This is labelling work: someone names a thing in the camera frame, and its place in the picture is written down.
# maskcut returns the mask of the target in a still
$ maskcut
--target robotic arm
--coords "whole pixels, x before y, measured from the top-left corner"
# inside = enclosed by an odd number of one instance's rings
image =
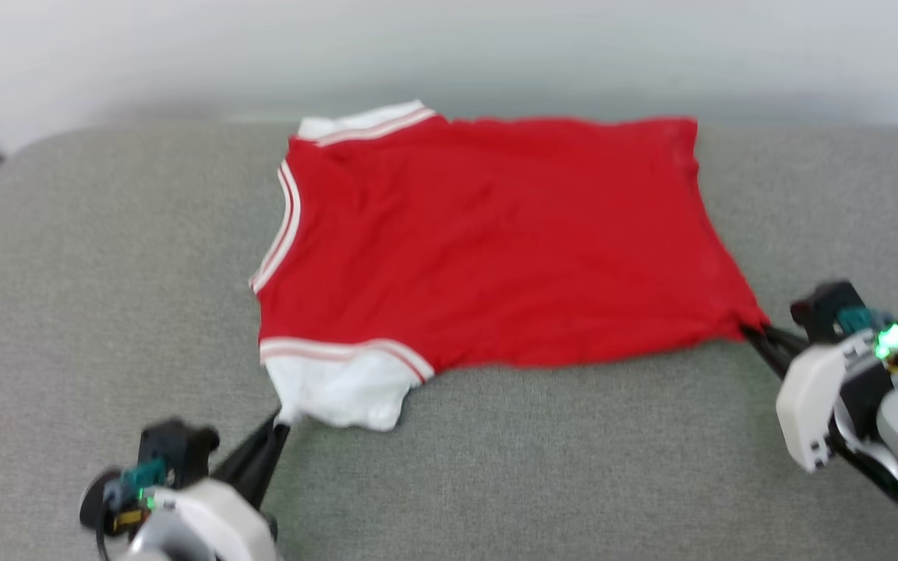
[[[209,472],[220,437],[168,419],[140,433],[138,465],[111,469],[86,491],[80,519],[104,535],[129,534],[122,561],[275,561],[278,526],[259,511],[289,427],[271,415]]]
[[[898,504],[898,322],[865,308],[847,281],[823,284],[791,308],[808,337],[746,328],[783,381],[776,402],[789,454],[803,469],[839,454]],[[275,561],[278,526],[260,512],[289,427],[271,415],[220,467],[213,429],[170,419],[140,433],[138,464],[97,477],[82,525],[128,534],[124,561]]]
[[[783,380],[776,412],[789,455],[812,473],[839,454],[898,504],[898,323],[847,281],[820,285],[791,312],[808,340],[745,331]]]

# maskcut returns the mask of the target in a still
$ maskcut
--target garment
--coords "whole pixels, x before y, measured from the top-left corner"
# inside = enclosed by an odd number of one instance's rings
[[[571,365],[739,338],[765,316],[698,192],[696,124],[307,118],[252,278],[281,420],[392,429],[454,366]]]

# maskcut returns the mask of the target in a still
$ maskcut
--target white wall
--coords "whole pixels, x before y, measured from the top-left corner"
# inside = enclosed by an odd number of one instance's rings
[[[0,0],[0,149],[129,118],[898,122],[898,0]]]

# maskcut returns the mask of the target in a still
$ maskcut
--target striped trim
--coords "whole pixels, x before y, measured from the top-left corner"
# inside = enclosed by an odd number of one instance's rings
[[[350,139],[378,139],[389,135],[390,132],[397,132],[406,129],[410,125],[417,125],[421,121],[435,117],[435,111],[428,107],[421,108],[413,113],[406,114],[403,117],[392,118],[390,121],[374,125],[368,129],[352,129],[348,131],[332,132],[332,134],[317,139],[317,146],[330,146],[332,143],[350,141]]]
[[[435,369],[428,361],[418,355],[414,349],[395,340],[368,340],[361,344],[336,344],[336,342],[321,342],[314,340],[302,340],[297,337],[274,337],[261,341],[259,353],[264,363],[274,356],[306,356],[331,362],[351,362],[357,355],[367,351],[386,352],[403,362],[404,365],[418,376],[421,383],[426,383],[435,376]]]
[[[345,117],[307,117],[300,121],[296,138],[317,146],[329,146],[352,139],[376,139],[434,116],[434,110],[414,100]]]
[[[296,228],[300,224],[300,191],[296,188],[296,180],[289,171],[289,164],[284,161],[278,170],[279,187],[282,188],[282,196],[286,203],[286,214],[282,218],[282,224],[279,226],[279,232],[272,241],[270,251],[265,253],[265,258],[256,271],[249,284],[252,290],[259,294],[263,290],[265,284],[278,269],[279,263],[286,257],[286,252],[293,246],[293,239],[296,238]]]

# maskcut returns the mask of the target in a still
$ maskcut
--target gray couch cushion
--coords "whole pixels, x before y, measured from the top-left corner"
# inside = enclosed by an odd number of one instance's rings
[[[90,477],[143,424],[222,450],[277,405],[246,278],[281,219],[292,127],[78,132],[0,171],[0,559],[90,559]],[[898,129],[703,125],[710,217],[764,309],[848,276],[898,312]],[[307,422],[267,501],[299,559],[892,559],[898,508],[802,473],[741,344],[449,372],[388,434]]]

